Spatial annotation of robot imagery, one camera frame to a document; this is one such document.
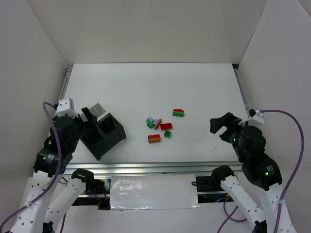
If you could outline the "red lego plate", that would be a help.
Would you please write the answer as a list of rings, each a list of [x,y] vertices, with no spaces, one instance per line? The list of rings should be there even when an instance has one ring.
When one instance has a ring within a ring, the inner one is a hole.
[[[173,125],[171,123],[160,124],[160,129],[162,131],[168,131],[168,130],[171,130],[172,128],[173,128]]]

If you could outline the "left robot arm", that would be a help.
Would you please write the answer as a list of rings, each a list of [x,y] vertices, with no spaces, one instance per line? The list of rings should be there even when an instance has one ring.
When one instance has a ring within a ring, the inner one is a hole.
[[[12,233],[53,233],[80,194],[89,191],[94,174],[82,168],[75,170],[63,191],[52,199],[54,191],[72,159],[79,139],[85,134],[83,120],[72,108],[58,105],[51,122],[51,135],[36,156],[33,181],[24,206],[17,211]]]

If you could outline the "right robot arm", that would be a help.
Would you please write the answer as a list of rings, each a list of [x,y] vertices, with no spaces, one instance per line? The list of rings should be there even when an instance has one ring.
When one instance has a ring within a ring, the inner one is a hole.
[[[232,145],[260,204],[256,204],[243,189],[229,166],[212,171],[216,184],[235,201],[254,233],[294,233],[296,230],[284,201],[281,172],[265,152],[266,139],[262,131],[232,113],[210,120],[211,133],[217,133],[222,127],[226,130],[220,138]]]

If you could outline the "red and tan lego brick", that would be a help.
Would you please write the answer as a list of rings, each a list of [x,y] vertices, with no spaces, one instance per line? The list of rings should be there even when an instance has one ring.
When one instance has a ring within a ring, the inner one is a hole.
[[[160,134],[148,135],[148,143],[158,143],[161,141]]]

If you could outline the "small green lego brick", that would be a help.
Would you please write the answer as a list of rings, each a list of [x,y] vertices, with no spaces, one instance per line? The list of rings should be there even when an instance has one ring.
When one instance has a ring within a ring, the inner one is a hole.
[[[164,137],[165,137],[165,138],[170,138],[170,137],[171,137],[171,134],[172,134],[171,131],[166,130],[166,131],[164,132]]]

